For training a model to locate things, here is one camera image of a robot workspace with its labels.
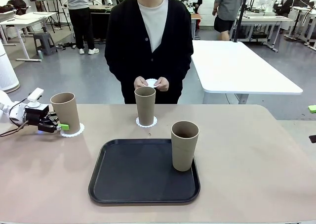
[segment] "cup rim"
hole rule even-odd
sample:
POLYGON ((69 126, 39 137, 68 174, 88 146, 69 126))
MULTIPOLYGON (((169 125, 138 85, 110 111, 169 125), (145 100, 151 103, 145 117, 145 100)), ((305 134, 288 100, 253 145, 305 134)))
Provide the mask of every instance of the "cup rim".
POLYGON ((66 104, 66 103, 69 103, 69 102, 73 101, 75 98, 76 98, 76 96, 75 96, 74 93, 71 93, 71 92, 61 92, 61 93, 58 93, 58 94, 56 94, 56 95, 53 95, 53 96, 50 98, 50 103, 52 103, 52 104, 66 104), (71 95, 73 95, 74 97, 73 97, 71 100, 69 100, 69 101, 67 101, 67 102, 63 102, 63 103, 54 103, 53 101, 51 101, 55 96, 58 96, 58 95, 60 95, 60 94, 71 94, 71 95))
POLYGON ((139 96, 139 97, 150 97, 150 96, 153 96, 154 94, 156 94, 156 90, 155 90, 154 88, 147 87, 147 86, 139 87, 139 88, 135 89, 135 91, 134 91, 135 95, 137 95, 137 96, 139 96), (139 88, 150 88, 150 90, 153 89, 154 92, 153 92, 152 94, 150 94, 150 95, 139 95, 139 94, 136 93, 136 91, 137 91, 139 88))
POLYGON ((175 123, 171 126, 171 132, 172 132, 172 134, 175 135, 177 138, 181 138, 181 139, 188 140, 188 139, 193 139, 193 138, 195 138, 195 137, 197 137, 197 136, 199 135, 199 127, 198 127, 198 125, 196 125, 195 123, 193 123, 193 122, 191 122, 191 121, 182 120, 182 121, 175 122, 175 123), (195 136, 193 136, 193 137, 180 137, 180 136, 178 136, 177 134, 175 134, 175 133, 173 132, 173 129, 172 129, 172 128, 173 128, 173 126, 174 126, 175 124, 180 123, 180 122, 188 122, 188 123, 190 123, 190 124, 195 125, 195 126, 197 127, 197 130, 198 130, 197 134, 196 134, 195 136))

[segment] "brown paper cup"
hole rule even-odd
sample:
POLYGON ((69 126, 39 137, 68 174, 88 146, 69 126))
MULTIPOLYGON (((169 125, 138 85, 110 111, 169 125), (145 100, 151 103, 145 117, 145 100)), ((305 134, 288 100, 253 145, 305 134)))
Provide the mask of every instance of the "brown paper cup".
POLYGON ((68 124, 69 130, 65 134, 75 134, 80 130, 76 97, 72 93, 54 95, 50 102, 61 124, 68 124))
POLYGON ((151 87, 140 87, 135 90, 139 123, 149 126, 154 123, 156 90, 151 87))
POLYGON ((187 171, 191 168, 198 135, 199 128, 194 123, 180 121, 172 125, 172 164, 176 170, 187 171))

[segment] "neck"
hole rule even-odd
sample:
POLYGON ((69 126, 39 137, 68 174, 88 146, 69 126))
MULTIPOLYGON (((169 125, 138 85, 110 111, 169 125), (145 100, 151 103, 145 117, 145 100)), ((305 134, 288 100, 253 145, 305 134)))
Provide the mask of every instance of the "neck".
POLYGON ((143 5, 145 7, 150 7, 150 8, 160 6, 163 2, 163 0, 137 0, 137 1, 141 5, 143 5))

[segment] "tray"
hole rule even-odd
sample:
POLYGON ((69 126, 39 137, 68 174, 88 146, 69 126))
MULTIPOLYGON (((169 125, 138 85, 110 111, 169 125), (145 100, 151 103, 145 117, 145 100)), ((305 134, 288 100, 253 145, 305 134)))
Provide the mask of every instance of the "tray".
POLYGON ((103 204, 186 203, 199 194, 195 161, 186 172, 172 166, 170 139, 117 139, 101 149, 88 192, 103 204))

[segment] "computer monitor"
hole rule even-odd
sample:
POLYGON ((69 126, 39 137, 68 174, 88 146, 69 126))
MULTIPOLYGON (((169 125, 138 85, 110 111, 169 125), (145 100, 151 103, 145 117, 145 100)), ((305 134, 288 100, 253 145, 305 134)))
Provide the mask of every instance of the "computer monitor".
POLYGON ((293 6, 306 7, 309 6, 310 0, 294 0, 293 6))

